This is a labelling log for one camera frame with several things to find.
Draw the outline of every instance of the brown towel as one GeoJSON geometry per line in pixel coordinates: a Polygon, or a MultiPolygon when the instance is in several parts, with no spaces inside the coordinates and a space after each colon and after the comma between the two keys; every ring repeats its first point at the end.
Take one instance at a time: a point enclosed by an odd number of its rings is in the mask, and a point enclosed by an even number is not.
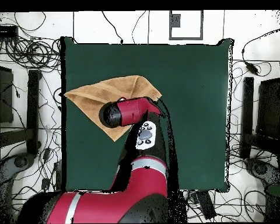
{"type": "Polygon", "coordinates": [[[107,128],[99,120],[101,107],[108,102],[116,102],[120,98],[150,97],[157,101],[162,95],[142,76],[126,76],[104,80],[92,85],[83,86],[64,94],[74,102],[98,127],[114,142],[131,126],[107,128]]]}

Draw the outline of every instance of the silver stripe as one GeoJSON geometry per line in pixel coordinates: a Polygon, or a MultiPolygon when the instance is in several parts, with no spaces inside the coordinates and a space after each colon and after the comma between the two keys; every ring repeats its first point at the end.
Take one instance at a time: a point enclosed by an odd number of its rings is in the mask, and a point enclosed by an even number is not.
{"type": "Polygon", "coordinates": [[[136,160],[135,162],[133,162],[132,171],[135,169],[139,169],[140,167],[149,167],[151,169],[155,169],[166,176],[166,168],[157,160],[149,158],[136,160]]]}
{"type": "Polygon", "coordinates": [[[65,224],[71,224],[72,223],[72,218],[74,217],[76,207],[77,207],[77,204],[79,202],[80,197],[81,197],[80,193],[76,193],[76,195],[72,199],[72,202],[71,202],[71,204],[68,208],[68,213],[67,213],[66,218],[65,218],[65,224]]]}

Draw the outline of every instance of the button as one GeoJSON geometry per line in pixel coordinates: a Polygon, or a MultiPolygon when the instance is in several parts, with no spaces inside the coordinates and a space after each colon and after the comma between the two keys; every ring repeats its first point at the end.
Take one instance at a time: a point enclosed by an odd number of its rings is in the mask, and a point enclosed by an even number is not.
{"type": "Polygon", "coordinates": [[[147,129],[141,131],[141,133],[139,134],[139,139],[140,140],[146,140],[152,137],[152,133],[150,131],[148,131],[147,129]]]}

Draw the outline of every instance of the green board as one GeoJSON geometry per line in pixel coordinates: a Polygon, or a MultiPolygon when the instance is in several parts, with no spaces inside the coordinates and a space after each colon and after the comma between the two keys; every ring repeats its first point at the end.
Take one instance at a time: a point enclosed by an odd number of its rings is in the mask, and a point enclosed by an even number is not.
{"type": "MultiPolygon", "coordinates": [[[[66,91],[120,76],[145,77],[170,111],[180,188],[226,191],[232,42],[109,45],[75,44],[65,38],[66,91]]],[[[109,189],[127,133],[113,142],[73,102],[66,100],[66,107],[66,189],[109,189]]],[[[162,125],[166,132],[166,123],[162,125]]]]}

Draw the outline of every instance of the black stand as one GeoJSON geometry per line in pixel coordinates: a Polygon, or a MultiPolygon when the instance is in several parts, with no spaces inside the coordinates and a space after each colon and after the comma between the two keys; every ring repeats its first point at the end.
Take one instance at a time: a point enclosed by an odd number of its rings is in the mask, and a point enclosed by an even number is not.
{"type": "Polygon", "coordinates": [[[39,81],[42,75],[38,70],[29,71],[27,98],[27,128],[26,130],[0,133],[0,148],[18,142],[26,141],[27,153],[37,155],[40,143],[39,135],[39,81]]]}

